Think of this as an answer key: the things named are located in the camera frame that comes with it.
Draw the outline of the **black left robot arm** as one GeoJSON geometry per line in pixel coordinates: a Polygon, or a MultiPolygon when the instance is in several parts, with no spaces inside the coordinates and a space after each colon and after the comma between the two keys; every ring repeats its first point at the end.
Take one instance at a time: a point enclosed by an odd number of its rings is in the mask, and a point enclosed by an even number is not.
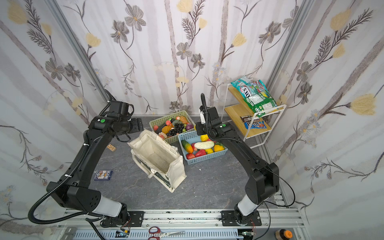
{"type": "Polygon", "coordinates": [[[47,191],[53,190],[66,178],[69,180],[61,185],[51,196],[64,208],[118,217],[123,204],[103,197],[99,191],[89,189],[94,177],[94,170],[107,146],[113,138],[143,130],[140,118],[131,120],[95,117],[89,129],[84,132],[84,143],[73,163],[58,182],[50,182],[47,191]]]}

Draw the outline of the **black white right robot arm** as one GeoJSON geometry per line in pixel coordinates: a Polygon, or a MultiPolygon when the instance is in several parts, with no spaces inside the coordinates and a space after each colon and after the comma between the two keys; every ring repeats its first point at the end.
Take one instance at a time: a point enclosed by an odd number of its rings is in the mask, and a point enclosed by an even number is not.
{"type": "Polygon", "coordinates": [[[260,158],[238,135],[230,123],[223,123],[215,107],[200,106],[201,121],[196,123],[198,135],[224,145],[244,168],[248,176],[245,196],[235,205],[234,214],[239,224],[252,218],[263,201],[280,190],[279,168],[260,158]]]}

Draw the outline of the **cream canvas grocery bag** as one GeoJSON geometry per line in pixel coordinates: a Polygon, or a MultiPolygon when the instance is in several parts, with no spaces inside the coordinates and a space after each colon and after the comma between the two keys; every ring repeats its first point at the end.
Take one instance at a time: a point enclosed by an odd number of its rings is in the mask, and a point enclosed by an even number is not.
{"type": "Polygon", "coordinates": [[[155,178],[169,192],[173,193],[186,179],[184,160],[178,148],[168,144],[154,132],[144,130],[128,145],[135,164],[148,178],[155,178]]]}

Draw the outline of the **green orange toy mango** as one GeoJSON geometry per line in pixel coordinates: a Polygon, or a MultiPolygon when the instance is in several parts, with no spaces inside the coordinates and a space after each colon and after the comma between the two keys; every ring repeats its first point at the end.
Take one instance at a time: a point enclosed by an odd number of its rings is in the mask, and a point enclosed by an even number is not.
{"type": "Polygon", "coordinates": [[[181,143],[182,143],[182,146],[183,146],[184,150],[188,154],[192,154],[194,152],[194,149],[193,149],[192,145],[189,142],[187,142],[186,140],[182,140],[181,143]]]}

